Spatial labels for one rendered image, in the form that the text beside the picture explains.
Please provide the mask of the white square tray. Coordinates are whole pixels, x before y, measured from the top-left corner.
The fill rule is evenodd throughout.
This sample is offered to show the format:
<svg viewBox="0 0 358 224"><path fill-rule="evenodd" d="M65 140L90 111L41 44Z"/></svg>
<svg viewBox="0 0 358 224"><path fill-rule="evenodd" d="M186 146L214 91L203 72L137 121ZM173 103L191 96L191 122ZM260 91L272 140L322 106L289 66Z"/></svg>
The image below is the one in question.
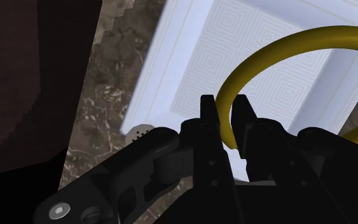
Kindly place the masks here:
<svg viewBox="0 0 358 224"><path fill-rule="evenodd" d="M292 33L358 26L358 0L167 0L121 125L179 130L200 114L243 60ZM319 50L286 59L242 89L259 117L291 134L338 133L358 101L358 51Z"/></svg>

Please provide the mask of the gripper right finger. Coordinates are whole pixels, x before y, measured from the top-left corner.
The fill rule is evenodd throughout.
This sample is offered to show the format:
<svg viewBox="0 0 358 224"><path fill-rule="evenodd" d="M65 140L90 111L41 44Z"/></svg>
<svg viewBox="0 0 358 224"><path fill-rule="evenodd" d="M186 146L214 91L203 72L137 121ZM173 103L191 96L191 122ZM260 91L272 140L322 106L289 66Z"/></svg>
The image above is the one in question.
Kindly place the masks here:
<svg viewBox="0 0 358 224"><path fill-rule="evenodd" d="M317 127L288 133L236 96L232 124L253 224L358 224L358 144Z"/></svg>

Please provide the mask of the dark robot stand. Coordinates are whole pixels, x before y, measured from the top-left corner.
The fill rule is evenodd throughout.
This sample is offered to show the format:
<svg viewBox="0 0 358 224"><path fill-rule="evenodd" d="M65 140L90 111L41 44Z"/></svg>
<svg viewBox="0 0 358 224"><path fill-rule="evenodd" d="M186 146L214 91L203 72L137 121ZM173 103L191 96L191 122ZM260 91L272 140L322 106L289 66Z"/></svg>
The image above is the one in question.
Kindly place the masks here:
<svg viewBox="0 0 358 224"><path fill-rule="evenodd" d="M59 188L101 6L0 0L0 224Z"/></svg>

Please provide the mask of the small grey perforated round object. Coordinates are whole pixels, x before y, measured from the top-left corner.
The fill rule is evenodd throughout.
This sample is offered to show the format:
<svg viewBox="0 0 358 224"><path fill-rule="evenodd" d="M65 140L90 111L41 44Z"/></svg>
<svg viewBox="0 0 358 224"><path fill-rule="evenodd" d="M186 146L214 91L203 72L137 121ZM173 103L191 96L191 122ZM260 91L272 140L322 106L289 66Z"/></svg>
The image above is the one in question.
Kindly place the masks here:
<svg viewBox="0 0 358 224"><path fill-rule="evenodd" d="M125 144L129 145L138 140L143 135L147 134L150 130L154 129L154 126L150 124L140 124L131 128L125 136Z"/></svg>

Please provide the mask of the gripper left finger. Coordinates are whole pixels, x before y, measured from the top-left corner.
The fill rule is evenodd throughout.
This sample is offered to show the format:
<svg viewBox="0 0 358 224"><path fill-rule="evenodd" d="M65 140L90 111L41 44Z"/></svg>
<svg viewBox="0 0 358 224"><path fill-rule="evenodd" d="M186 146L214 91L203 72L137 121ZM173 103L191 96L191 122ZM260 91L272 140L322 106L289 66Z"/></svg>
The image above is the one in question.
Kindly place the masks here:
<svg viewBox="0 0 358 224"><path fill-rule="evenodd" d="M33 224L134 224L185 177L192 189L155 224L244 224L212 95L180 131L154 128L49 196Z"/></svg>

